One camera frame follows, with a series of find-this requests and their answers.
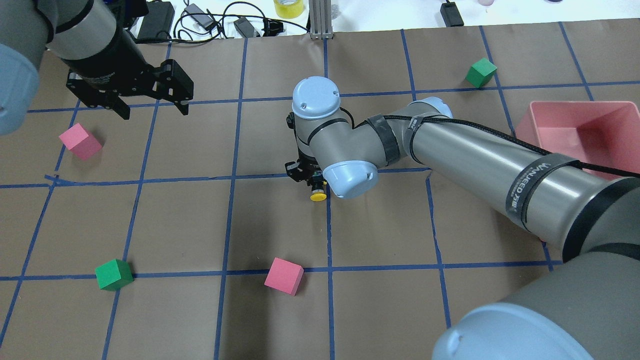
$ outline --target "plastic container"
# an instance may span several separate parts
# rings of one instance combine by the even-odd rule
[[[516,135],[586,163],[640,172],[640,113],[630,101],[533,101]]]

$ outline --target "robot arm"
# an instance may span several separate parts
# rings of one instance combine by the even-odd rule
[[[171,59],[149,65],[102,0],[2,1],[0,14],[0,135],[22,124],[45,46],[71,68],[67,88],[89,107],[128,119],[120,96],[147,95],[188,114],[191,78]]]
[[[434,359],[640,356],[640,179],[606,181],[570,166],[575,159],[447,121],[449,107],[434,97],[354,129],[339,106],[329,79],[296,86],[288,119],[300,154],[287,167],[294,179],[324,177],[347,199],[372,188],[378,168],[411,156],[562,249],[568,261],[469,313],[440,338]]]

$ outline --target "end effector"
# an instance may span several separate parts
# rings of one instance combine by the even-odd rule
[[[3,1],[0,14],[0,135],[24,121],[45,46],[70,67],[67,88],[86,106],[128,119],[120,96],[146,95],[188,114],[191,78],[175,60],[148,64],[101,0]]]
[[[415,159],[409,121],[387,121],[375,115],[358,126],[350,124],[345,119],[349,114],[340,107],[338,88],[327,78],[300,81],[293,92],[292,110],[287,125],[294,130],[298,161],[285,167],[296,181],[307,180],[313,186],[312,176],[320,175],[337,197],[349,199],[376,185],[379,168],[405,156]],[[414,101],[391,115],[410,119],[417,114],[452,117],[449,107],[436,97]]]

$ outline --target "black device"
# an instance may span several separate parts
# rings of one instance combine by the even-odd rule
[[[138,17],[149,13],[146,0],[105,0],[118,26],[130,28]]]
[[[216,22],[210,16],[203,15],[204,11],[196,4],[187,6],[184,8],[184,12],[189,14],[198,25],[207,31],[211,31],[216,26]]]
[[[460,16],[456,3],[450,3],[447,1],[442,4],[440,7],[440,14],[442,14],[444,23],[448,28],[465,25],[465,22],[462,21],[462,16]]]
[[[149,13],[142,18],[138,39],[170,38],[171,24],[175,10],[168,1],[147,3]]]
[[[143,26],[162,19],[160,22],[166,24],[168,31],[174,14],[171,3],[148,3],[148,8],[149,18],[145,17]],[[146,36],[162,37],[156,35],[156,30]],[[109,44],[97,53],[82,59],[61,60],[70,67],[67,88],[90,108],[103,106],[128,119],[131,111],[120,97],[146,95],[170,101],[183,115],[189,113],[193,80],[173,59],[163,61],[159,67],[147,63],[131,34],[120,26],[115,28]]]
[[[284,24],[280,20],[264,19],[262,22],[264,23],[264,29],[262,30],[264,30],[265,37],[274,37],[284,32]]]
[[[246,18],[241,17],[234,21],[236,30],[242,35],[243,38],[259,38],[260,33],[253,27],[253,24]]]

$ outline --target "yellow tape roll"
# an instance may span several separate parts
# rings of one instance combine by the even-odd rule
[[[300,16],[305,9],[302,0],[273,0],[276,7],[276,13],[283,19],[293,19]]]

